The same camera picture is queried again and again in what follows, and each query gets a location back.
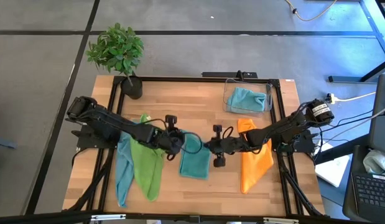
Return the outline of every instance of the orange towel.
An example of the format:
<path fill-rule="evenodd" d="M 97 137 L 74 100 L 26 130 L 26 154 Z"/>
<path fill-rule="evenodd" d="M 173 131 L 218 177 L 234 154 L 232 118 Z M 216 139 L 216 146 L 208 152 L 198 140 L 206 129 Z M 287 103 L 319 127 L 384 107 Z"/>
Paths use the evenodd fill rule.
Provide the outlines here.
<path fill-rule="evenodd" d="M 238 132 L 254 129 L 256 126 L 252 119 L 239 119 Z M 252 152 L 242 152 L 241 155 L 241 191 L 244 194 L 253 187 L 257 181 L 267 172 L 274 164 L 272 159 L 272 144 L 269 140 L 262 146 L 259 154 Z"/>

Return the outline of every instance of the laptop keyboard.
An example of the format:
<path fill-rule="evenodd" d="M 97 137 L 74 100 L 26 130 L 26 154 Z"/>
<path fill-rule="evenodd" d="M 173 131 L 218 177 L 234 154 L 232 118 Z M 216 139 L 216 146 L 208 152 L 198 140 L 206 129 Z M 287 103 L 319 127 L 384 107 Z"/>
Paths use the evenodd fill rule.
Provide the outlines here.
<path fill-rule="evenodd" d="M 372 175 L 354 175 L 356 186 L 356 198 L 361 203 L 385 208 L 385 177 L 374 175 L 379 178 L 369 177 Z"/>

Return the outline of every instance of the potted plant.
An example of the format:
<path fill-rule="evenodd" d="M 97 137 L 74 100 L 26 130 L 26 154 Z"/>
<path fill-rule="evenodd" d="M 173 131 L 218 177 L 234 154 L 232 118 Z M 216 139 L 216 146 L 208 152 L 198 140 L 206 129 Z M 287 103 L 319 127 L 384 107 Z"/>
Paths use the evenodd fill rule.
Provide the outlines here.
<path fill-rule="evenodd" d="M 135 100 L 142 96 L 142 81 L 134 69 L 140 64 L 144 44 L 130 27 L 126 30 L 116 23 L 98 36 L 96 44 L 89 42 L 88 46 L 88 62 L 94 62 L 97 69 L 102 66 L 108 72 L 115 70 L 125 74 L 122 92 Z"/>

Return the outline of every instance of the cloth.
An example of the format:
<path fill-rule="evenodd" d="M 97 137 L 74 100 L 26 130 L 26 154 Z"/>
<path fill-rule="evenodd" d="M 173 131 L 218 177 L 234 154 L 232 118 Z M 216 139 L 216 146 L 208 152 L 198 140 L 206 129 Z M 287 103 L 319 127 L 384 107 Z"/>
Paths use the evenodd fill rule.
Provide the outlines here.
<path fill-rule="evenodd" d="M 185 135 L 183 145 L 186 151 L 196 152 L 200 147 L 199 139 L 193 134 Z M 207 180 L 209 176 L 210 150 L 204 146 L 196 153 L 182 151 L 179 173 L 182 177 Z"/>
<path fill-rule="evenodd" d="M 364 158 L 364 166 L 370 174 L 385 175 L 385 153 L 379 150 L 370 151 Z"/>
<path fill-rule="evenodd" d="M 147 121 L 148 115 L 143 114 L 140 122 Z M 162 149 L 150 149 L 130 140 L 132 161 L 134 163 L 134 178 L 144 195 L 151 202 L 157 199 L 162 178 L 163 155 Z"/>
<path fill-rule="evenodd" d="M 238 132 L 244 132 L 256 128 L 252 119 L 239 119 Z M 241 192 L 247 194 L 257 181 L 274 164 L 272 159 L 271 139 L 262 146 L 259 154 L 242 152 L 241 155 Z"/>
<path fill-rule="evenodd" d="M 257 113 L 264 111 L 265 93 L 256 93 L 245 88 L 236 87 L 228 98 L 226 111 L 232 113 Z"/>
<path fill-rule="evenodd" d="M 126 197 L 134 177 L 130 140 L 130 134 L 122 132 L 118 142 L 118 153 L 116 154 L 116 198 L 118 199 L 118 205 L 123 208 L 126 208 Z"/>

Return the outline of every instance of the teal towel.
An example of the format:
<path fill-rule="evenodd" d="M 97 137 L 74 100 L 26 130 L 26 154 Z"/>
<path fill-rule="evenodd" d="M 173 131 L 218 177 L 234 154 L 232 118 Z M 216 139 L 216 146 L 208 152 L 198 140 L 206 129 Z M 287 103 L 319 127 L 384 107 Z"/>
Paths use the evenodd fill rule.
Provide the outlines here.
<path fill-rule="evenodd" d="M 186 134 L 183 147 L 188 152 L 196 152 L 200 147 L 200 141 L 195 135 Z M 210 150 L 204 146 L 202 146 L 202 149 L 196 154 L 182 151 L 179 169 L 180 175 L 182 177 L 207 180 L 209 176 L 210 155 Z"/>
<path fill-rule="evenodd" d="M 116 155 L 116 198 L 118 205 L 126 208 L 126 197 L 134 177 L 134 164 L 131 158 L 130 149 L 131 136 L 128 133 L 122 132 L 118 142 L 118 153 Z"/>
<path fill-rule="evenodd" d="M 265 93 L 256 93 L 245 88 L 236 87 L 228 98 L 226 110 L 232 113 L 257 113 L 264 111 Z"/>

